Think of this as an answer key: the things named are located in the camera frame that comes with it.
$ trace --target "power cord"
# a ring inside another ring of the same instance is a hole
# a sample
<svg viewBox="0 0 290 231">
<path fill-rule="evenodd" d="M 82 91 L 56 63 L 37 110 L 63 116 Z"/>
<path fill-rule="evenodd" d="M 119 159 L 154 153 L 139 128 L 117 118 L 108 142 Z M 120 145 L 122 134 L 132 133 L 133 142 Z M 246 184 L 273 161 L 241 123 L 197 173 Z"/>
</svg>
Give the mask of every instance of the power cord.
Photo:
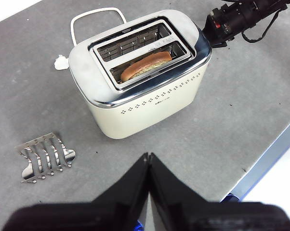
<svg viewBox="0 0 290 231">
<path fill-rule="evenodd" d="M 120 17 L 123 20 L 123 22 L 127 23 L 127 20 L 126 20 L 125 16 L 123 15 L 123 13 L 118 8 L 115 8 L 115 7 L 100 8 L 100 9 L 96 9 L 96 10 L 92 10 L 92 11 L 87 11 L 87 12 L 81 13 L 81 14 L 75 16 L 71 20 L 71 23 L 70 23 L 71 38 L 72 38 L 72 42 L 73 42 L 74 46 L 77 45 L 76 37 L 75 37 L 75 34 L 74 34 L 74 22 L 76 20 L 82 18 L 82 17 L 85 17 L 85 16 L 89 15 L 89 14 L 97 13 L 97 12 L 103 12 L 103 11 L 116 11 L 120 15 Z M 55 67 L 56 70 L 68 69 L 69 68 L 68 58 L 64 57 L 61 54 L 58 55 L 58 58 L 55 60 L 54 67 Z"/>
<path fill-rule="evenodd" d="M 92 10 L 92 11 L 87 11 L 85 13 L 81 13 L 79 14 L 78 16 L 75 16 L 72 20 L 71 20 L 71 23 L 70 23 L 70 30 L 71 30 L 71 37 L 72 37 L 72 42 L 73 42 L 73 45 L 76 46 L 77 45 L 77 41 L 76 41 L 76 37 L 74 35 L 74 22 L 76 20 L 78 20 L 79 18 L 82 18 L 84 16 L 87 16 L 89 14 L 92 14 L 92 13 L 97 13 L 97 12 L 102 12 L 102 11 L 116 11 L 120 17 L 122 18 L 123 22 L 124 23 L 127 23 L 126 21 L 126 18 L 125 16 L 122 14 L 122 12 L 118 9 L 118 8 L 115 8 L 115 7 L 106 7 L 106 8 L 101 8 L 101 9 L 96 9 L 96 10 Z"/>
</svg>

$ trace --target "toaster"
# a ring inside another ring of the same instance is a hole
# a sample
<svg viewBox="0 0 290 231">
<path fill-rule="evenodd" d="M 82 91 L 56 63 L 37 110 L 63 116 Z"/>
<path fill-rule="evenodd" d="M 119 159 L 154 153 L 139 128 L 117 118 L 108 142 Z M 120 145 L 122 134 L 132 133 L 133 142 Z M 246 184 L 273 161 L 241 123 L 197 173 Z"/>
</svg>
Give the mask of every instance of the toaster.
<svg viewBox="0 0 290 231">
<path fill-rule="evenodd" d="M 161 51 L 171 61 L 121 82 L 126 68 Z M 210 58 L 211 46 L 195 23 L 180 11 L 163 10 L 79 43 L 69 67 L 99 128 L 122 139 L 188 106 Z"/>
</svg>

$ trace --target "gray countertop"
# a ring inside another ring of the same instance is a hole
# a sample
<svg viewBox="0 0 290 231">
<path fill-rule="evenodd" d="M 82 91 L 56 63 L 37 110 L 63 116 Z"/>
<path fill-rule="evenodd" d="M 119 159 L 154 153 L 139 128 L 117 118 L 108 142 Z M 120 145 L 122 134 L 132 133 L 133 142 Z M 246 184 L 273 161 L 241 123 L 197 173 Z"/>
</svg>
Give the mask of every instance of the gray countertop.
<svg viewBox="0 0 290 231">
<path fill-rule="evenodd" d="M 123 140 L 96 125 L 58 54 L 72 49 L 71 19 L 114 6 L 126 19 L 177 9 L 203 27 L 223 1 L 44 0 L 0 22 L 0 229 L 22 206 L 91 201 L 144 152 L 154 152 L 184 183 L 210 201 L 221 200 L 290 124 L 290 6 L 256 44 L 241 36 L 214 49 L 195 100 L 167 119 Z M 270 19 L 247 32 L 256 38 Z M 98 13 L 75 23 L 77 41 L 121 23 Z M 27 162 L 14 146 L 49 132 L 77 152 L 71 169 L 21 184 Z M 147 230 L 153 230 L 150 221 Z"/>
</svg>

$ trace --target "toaster rack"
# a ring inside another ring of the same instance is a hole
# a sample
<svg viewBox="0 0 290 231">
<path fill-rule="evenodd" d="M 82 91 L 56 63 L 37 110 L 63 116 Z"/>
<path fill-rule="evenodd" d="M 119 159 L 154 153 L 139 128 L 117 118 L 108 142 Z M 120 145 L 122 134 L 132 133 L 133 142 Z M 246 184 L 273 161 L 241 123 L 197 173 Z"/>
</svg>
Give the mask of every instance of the toaster rack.
<svg viewBox="0 0 290 231">
<path fill-rule="evenodd" d="M 57 146 L 61 147 L 60 152 L 57 150 L 54 141 Z M 15 148 L 17 152 L 28 161 L 27 167 L 22 172 L 22 177 L 24 179 L 22 183 L 36 183 L 37 179 L 44 180 L 46 176 L 53 176 L 55 171 L 62 172 L 63 166 L 71 167 L 71 163 L 76 157 L 75 151 L 67 149 L 54 133 L 38 137 L 18 145 Z M 62 155 L 64 159 L 63 164 L 61 163 L 60 155 Z M 34 169 L 33 161 L 36 166 L 38 166 L 37 169 Z"/>
<path fill-rule="evenodd" d="M 120 75 L 128 66 L 160 51 L 169 51 L 172 61 L 121 83 Z M 90 45 L 89 52 L 98 58 L 118 90 L 152 78 L 192 56 L 191 48 L 179 37 L 178 32 L 165 19 L 159 18 L 137 28 L 126 28 L 117 33 L 117 36 L 104 38 L 101 42 Z"/>
</svg>

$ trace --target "bread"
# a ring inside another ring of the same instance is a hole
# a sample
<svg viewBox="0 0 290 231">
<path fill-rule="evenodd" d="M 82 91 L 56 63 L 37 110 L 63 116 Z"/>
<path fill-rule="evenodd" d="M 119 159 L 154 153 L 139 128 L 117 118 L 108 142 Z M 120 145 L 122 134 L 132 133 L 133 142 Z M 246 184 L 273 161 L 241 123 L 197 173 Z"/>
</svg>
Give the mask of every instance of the bread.
<svg viewBox="0 0 290 231">
<path fill-rule="evenodd" d="M 151 69 L 154 69 L 162 64 L 165 64 L 172 60 L 172 57 L 168 51 L 162 51 L 155 54 L 151 54 L 138 62 L 135 62 L 128 68 L 126 68 L 120 76 L 122 82 L 126 82 L 129 79 L 139 76 Z"/>
</svg>

